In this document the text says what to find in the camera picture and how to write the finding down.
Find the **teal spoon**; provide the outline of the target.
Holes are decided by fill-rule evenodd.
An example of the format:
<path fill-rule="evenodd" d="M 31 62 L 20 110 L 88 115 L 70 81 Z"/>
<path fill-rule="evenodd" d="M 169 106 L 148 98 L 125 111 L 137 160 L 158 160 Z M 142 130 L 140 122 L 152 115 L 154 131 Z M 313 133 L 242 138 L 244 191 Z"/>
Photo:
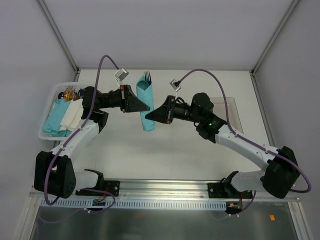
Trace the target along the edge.
<path fill-rule="evenodd" d="M 145 80 L 141 80 L 136 84 L 137 88 L 145 91 L 149 87 L 149 83 Z"/>

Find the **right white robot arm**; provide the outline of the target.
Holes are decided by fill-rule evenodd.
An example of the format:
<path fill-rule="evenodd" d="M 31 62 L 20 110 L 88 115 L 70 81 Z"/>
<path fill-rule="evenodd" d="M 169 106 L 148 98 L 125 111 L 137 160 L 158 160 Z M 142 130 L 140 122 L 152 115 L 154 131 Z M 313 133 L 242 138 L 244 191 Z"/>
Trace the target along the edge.
<path fill-rule="evenodd" d="M 228 122 L 215 115 L 213 109 L 214 104 L 204 92 L 195 94 L 191 104 L 169 95 L 145 117 L 162 124 L 171 124 L 174 119 L 192 122 L 203 139 L 227 147 L 257 165 L 257 171 L 233 171 L 224 180 L 223 190 L 228 197 L 235 198 L 244 191 L 264 191 L 284 199 L 300 176 L 294 167 L 297 161 L 293 151 L 285 146 L 281 149 L 263 146 L 246 138 L 230 129 Z"/>

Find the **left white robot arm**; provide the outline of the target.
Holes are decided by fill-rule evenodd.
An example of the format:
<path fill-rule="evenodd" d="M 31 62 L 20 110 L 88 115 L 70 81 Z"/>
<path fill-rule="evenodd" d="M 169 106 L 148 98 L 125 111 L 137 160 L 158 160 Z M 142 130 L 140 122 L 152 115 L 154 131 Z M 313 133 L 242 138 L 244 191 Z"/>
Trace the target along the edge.
<path fill-rule="evenodd" d="M 119 108 L 123 113 L 144 112 L 150 107 L 133 93 L 130 85 L 102 93 L 93 86 L 82 91 L 80 125 L 66 140 L 49 152 L 36 156 L 33 187 L 35 190 L 67 199 L 77 195 L 104 195 L 108 189 L 102 172 L 84 169 L 76 172 L 74 162 L 80 151 L 106 126 L 107 108 Z"/>

